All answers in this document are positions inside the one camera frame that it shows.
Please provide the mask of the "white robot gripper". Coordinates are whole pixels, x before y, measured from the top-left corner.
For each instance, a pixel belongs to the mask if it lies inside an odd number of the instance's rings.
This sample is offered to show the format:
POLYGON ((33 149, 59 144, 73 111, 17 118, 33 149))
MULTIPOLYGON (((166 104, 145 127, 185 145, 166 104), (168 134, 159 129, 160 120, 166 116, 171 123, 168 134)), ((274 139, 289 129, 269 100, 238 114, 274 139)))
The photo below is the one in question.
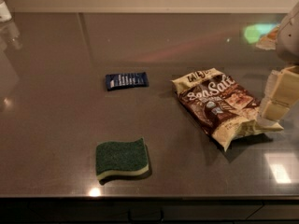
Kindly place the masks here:
MULTIPOLYGON (((278 28, 276 52, 286 63, 299 64, 299 2, 278 28)), ((299 100, 299 66, 273 70, 267 79, 258 120, 280 121, 299 100)))

